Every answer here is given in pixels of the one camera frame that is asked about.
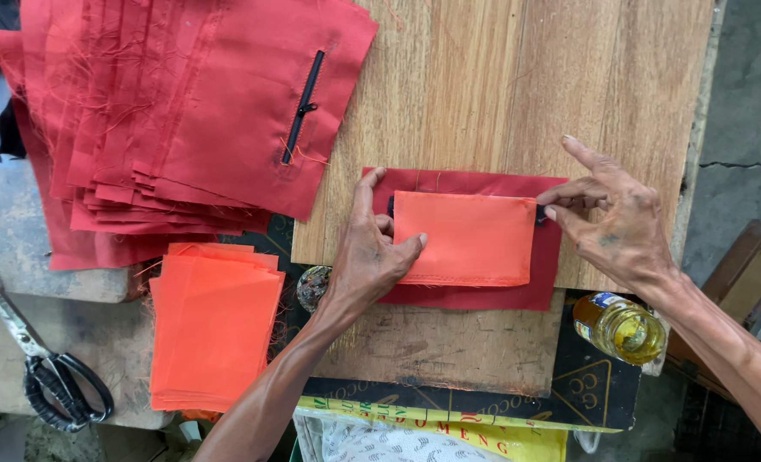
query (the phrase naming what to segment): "scissor handle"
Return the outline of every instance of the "scissor handle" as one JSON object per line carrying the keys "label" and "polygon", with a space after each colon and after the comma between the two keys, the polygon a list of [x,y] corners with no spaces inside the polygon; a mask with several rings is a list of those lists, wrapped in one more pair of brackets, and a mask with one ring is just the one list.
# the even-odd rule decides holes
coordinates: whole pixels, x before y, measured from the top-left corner
{"label": "scissor handle", "polygon": [[[114,402],[109,389],[83,362],[69,353],[54,354],[47,361],[54,371],[45,367],[41,358],[28,357],[24,374],[26,399],[41,420],[63,432],[75,433],[89,422],[101,422],[112,414]],[[89,406],[69,369],[84,377],[95,388],[104,404],[104,412]],[[57,400],[68,417],[47,401],[42,387]]]}

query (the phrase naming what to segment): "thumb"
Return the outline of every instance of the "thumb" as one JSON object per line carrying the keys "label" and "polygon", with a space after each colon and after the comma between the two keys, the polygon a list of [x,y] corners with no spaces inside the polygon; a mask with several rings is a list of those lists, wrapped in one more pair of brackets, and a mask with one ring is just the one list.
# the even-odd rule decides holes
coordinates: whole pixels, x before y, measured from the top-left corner
{"label": "thumb", "polygon": [[592,225],[580,215],[560,205],[547,205],[543,212],[552,221],[556,222],[569,236],[573,243],[577,243],[580,236],[587,233]]}
{"label": "thumb", "polygon": [[402,243],[395,246],[395,249],[404,256],[407,269],[421,256],[423,247],[427,247],[427,234],[420,233],[411,236]]}

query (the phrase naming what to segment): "scissors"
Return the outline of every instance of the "scissors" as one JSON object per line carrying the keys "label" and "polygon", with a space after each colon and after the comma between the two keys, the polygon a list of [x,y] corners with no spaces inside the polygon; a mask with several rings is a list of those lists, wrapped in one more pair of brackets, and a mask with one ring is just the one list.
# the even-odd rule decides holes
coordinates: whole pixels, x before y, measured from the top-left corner
{"label": "scissors", "polygon": [[[101,422],[113,413],[113,396],[98,375],[70,353],[58,354],[48,349],[1,289],[0,317],[6,329],[26,353],[24,392],[26,400],[41,420],[62,432],[75,433],[88,423]],[[104,405],[104,412],[98,412],[89,406],[75,379],[72,378],[70,369],[95,389]],[[44,389],[57,400],[67,415],[47,401]]]}

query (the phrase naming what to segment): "oil bottle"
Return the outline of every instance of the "oil bottle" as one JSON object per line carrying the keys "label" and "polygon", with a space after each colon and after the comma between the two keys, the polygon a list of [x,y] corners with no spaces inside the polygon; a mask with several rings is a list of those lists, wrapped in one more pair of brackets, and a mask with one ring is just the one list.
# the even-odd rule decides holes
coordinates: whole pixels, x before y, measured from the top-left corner
{"label": "oil bottle", "polygon": [[642,366],[663,351],[666,332],[651,313],[609,292],[578,300],[572,310],[574,329],[602,352]]}

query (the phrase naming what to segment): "bottle label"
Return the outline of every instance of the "bottle label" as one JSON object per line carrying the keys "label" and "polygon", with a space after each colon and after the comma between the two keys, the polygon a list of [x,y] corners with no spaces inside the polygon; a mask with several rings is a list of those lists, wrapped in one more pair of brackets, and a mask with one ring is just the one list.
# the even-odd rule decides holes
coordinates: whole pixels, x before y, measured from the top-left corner
{"label": "bottle label", "polygon": [[619,302],[620,300],[625,300],[620,295],[614,295],[611,292],[601,292],[601,293],[595,293],[592,295],[591,299],[589,299],[590,302],[594,303],[595,305],[598,305],[600,308],[606,309],[609,308],[609,305],[611,305],[614,302]]}
{"label": "bottle label", "polygon": [[579,320],[574,321],[574,329],[575,331],[578,331],[578,334],[586,339],[587,341],[592,341],[592,329],[589,326],[586,326]]}

